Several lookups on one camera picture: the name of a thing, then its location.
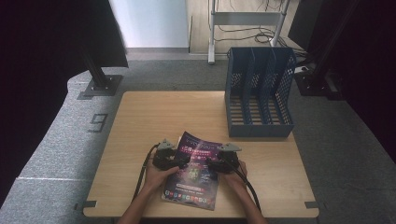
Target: human hand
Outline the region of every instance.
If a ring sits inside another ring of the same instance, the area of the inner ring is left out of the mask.
[[[239,164],[238,171],[248,177],[248,170],[245,162],[239,161]],[[224,178],[224,180],[233,190],[240,188],[245,189],[247,187],[245,181],[236,172],[231,172],[229,174],[219,173],[219,175]]]
[[[143,188],[148,188],[151,191],[157,189],[161,185],[161,183],[165,180],[166,177],[176,173],[179,170],[178,166],[173,167],[166,171],[162,171],[157,167],[155,167],[152,164],[152,161],[156,151],[157,148],[151,152],[151,155],[148,159],[148,165],[146,167],[145,185],[143,186]]]

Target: magazine cover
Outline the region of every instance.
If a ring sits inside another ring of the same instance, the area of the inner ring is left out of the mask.
[[[184,132],[175,154],[175,159],[191,156],[188,167],[169,175],[163,190],[163,199],[215,210],[218,191],[218,174],[209,171],[206,157],[217,160],[221,143],[201,140]]]

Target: plastic desk organizer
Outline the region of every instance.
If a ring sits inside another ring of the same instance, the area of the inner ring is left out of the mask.
[[[230,48],[225,102],[230,137],[288,137],[296,58],[291,48]]]

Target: cable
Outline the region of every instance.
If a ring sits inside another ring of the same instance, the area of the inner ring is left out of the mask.
[[[132,198],[132,201],[134,201],[134,198],[136,198],[137,194],[139,193],[140,190],[140,185],[142,185],[142,180],[143,180],[143,174],[146,171],[146,167],[148,165],[149,162],[149,157],[151,156],[151,152],[154,148],[158,147],[160,144],[154,145],[148,152],[148,155],[146,156],[145,161],[143,162],[142,165],[142,169],[140,170],[140,176],[139,179],[137,180],[137,184],[136,184],[136,189],[134,190],[134,197]]]
[[[246,178],[248,178],[247,174],[245,174],[244,169],[241,169],[241,171],[242,171],[242,174],[243,174]]]
[[[269,0],[266,0],[266,3],[265,3],[265,5],[266,5],[266,6],[265,6],[265,11],[267,11],[268,7],[271,8],[271,9],[273,9],[273,10],[278,9],[278,10],[280,11],[281,8],[282,8],[283,2],[284,2],[284,0],[281,0],[279,6],[277,6],[277,7],[270,7],[270,6],[269,6]],[[208,25],[208,27],[209,27],[209,31],[211,31],[211,30],[212,30],[212,27],[210,27],[210,18],[209,18],[209,15],[210,15],[210,4],[209,4],[209,3],[210,3],[210,1],[208,0],[208,1],[207,1],[207,25]],[[264,3],[264,0],[262,0],[262,3],[259,5],[259,7],[256,9],[256,11],[259,10],[259,8],[263,5],[263,3]],[[257,43],[267,44],[267,43],[270,42],[270,40],[271,40],[272,38],[274,38],[274,35],[275,35],[275,32],[274,32],[274,31],[272,31],[272,30],[270,30],[270,29],[267,29],[267,28],[263,28],[263,27],[261,27],[261,26],[259,26],[259,27],[253,27],[253,28],[246,28],[246,29],[238,29],[238,30],[224,30],[224,29],[222,29],[219,25],[218,25],[218,27],[219,27],[219,29],[220,29],[222,32],[226,32],[226,33],[229,33],[229,32],[243,32],[243,31],[249,31],[249,30],[259,30],[259,31],[260,31],[260,32],[257,33],[256,35],[250,35],[250,36],[246,36],[246,37],[242,37],[242,38],[223,38],[223,39],[216,39],[216,38],[213,38],[214,40],[216,40],[216,41],[218,41],[218,42],[220,42],[220,41],[226,41],[226,40],[245,40],[245,39],[254,38],[254,40],[255,40]],[[260,40],[261,37],[266,37],[266,40]],[[277,43],[278,43],[279,46],[281,46],[281,47],[288,47],[288,48],[290,48],[290,47],[287,45],[286,41],[282,38],[282,36],[279,37],[279,39],[277,40]],[[293,49],[294,54],[296,55],[296,57],[305,58],[305,60],[307,60],[307,58],[308,58],[308,53],[306,53],[303,49],[296,49],[296,48],[291,48],[291,49]]]
[[[225,163],[226,163],[227,165],[229,165],[229,166],[233,169],[233,171],[234,171],[236,174],[238,174],[239,177],[241,177],[242,180],[245,182],[245,184],[247,185],[247,187],[250,189],[251,195],[253,196],[253,199],[254,199],[254,203],[256,204],[257,208],[258,208],[258,209],[260,210],[260,212],[261,212],[262,209],[261,209],[261,207],[260,207],[259,198],[257,197],[256,191],[254,190],[253,186],[251,186],[250,182],[248,182],[248,178],[246,177],[245,173],[242,174],[242,173],[239,172],[237,169],[235,169],[235,167],[233,167],[227,160],[224,160],[224,161],[225,161]]]

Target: wooden table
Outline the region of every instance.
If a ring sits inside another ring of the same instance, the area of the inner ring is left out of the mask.
[[[288,138],[230,138],[223,91],[125,92],[108,137],[87,201],[87,217],[120,217],[130,204],[148,151],[167,138],[174,144],[187,131],[207,141],[232,142],[242,148],[248,179],[265,217],[317,217],[298,148]],[[233,193],[220,180],[215,211],[168,203],[162,189],[153,195],[143,217],[244,217]]]

